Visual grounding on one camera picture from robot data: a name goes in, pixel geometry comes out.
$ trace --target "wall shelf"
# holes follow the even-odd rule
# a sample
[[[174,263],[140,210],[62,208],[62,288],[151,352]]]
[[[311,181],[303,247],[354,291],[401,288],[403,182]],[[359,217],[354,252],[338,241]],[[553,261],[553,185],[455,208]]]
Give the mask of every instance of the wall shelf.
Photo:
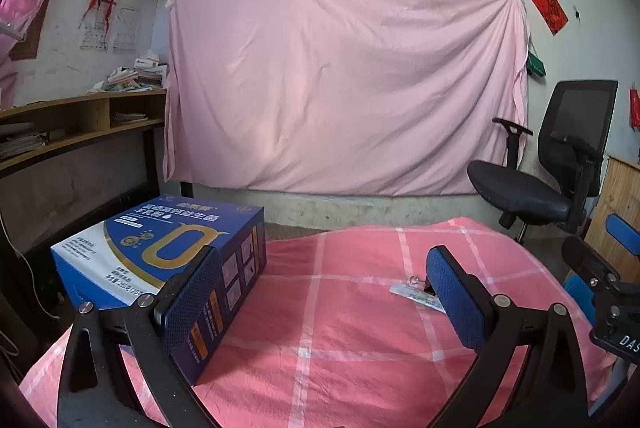
[[[41,101],[0,112],[0,125],[32,122],[34,131],[64,129],[65,137],[42,148],[0,162],[0,178],[65,152],[106,140],[131,130],[164,125],[164,90],[148,92],[102,92],[64,100]],[[116,112],[139,112],[147,121],[114,124]]]

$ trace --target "blue padded grip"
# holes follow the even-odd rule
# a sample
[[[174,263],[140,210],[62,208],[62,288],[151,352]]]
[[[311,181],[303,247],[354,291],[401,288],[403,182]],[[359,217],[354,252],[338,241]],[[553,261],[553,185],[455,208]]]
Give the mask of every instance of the blue padded grip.
[[[427,255],[427,278],[466,348],[480,352],[486,343],[484,315],[438,248]]]
[[[640,256],[640,233],[616,214],[606,220],[607,233],[615,238],[633,256]]]
[[[209,300],[209,295],[222,281],[220,252],[212,249],[167,310],[162,325],[162,344],[168,352],[188,339],[191,328]]]
[[[591,302],[593,299],[593,291],[582,281],[582,278],[577,274],[572,275],[564,282],[564,290],[567,291],[569,296],[580,306],[584,315],[587,316],[589,323],[595,325],[596,307],[594,307]]]

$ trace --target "cardboard box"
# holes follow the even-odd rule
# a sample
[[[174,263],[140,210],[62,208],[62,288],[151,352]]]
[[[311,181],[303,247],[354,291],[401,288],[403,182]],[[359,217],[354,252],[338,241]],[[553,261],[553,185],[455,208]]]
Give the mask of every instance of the cardboard box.
[[[264,209],[164,195],[96,224],[51,248],[75,307],[128,306],[157,294],[201,248],[212,246],[213,274],[198,283],[206,305],[182,342],[165,346],[189,384],[195,384],[266,265]],[[180,307],[168,319],[180,323]]]

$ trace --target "mesh backrest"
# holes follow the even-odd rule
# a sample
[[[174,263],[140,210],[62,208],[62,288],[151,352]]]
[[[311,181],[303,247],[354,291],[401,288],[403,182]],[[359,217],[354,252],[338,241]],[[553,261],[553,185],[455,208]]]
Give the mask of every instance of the mesh backrest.
[[[570,146],[552,141],[551,134],[579,137],[602,155],[609,137],[617,89],[618,82],[612,80],[559,82],[551,95],[538,136],[538,157],[569,198],[575,190],[577,159]],[[596,164],[590,197],[600,192],[601,164]]]

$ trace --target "red tag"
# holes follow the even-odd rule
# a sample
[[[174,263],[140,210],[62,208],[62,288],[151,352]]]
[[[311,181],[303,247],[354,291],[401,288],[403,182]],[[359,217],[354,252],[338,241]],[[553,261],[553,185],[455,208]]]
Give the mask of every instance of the red tag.
[[[542,18],[545,19],[546,24],[549,26],[551,34],[555,36],[558,31],[564,27],[569,19],[566,16],[564,10],[558,0],[531,0],[533,4],[538,8]]]

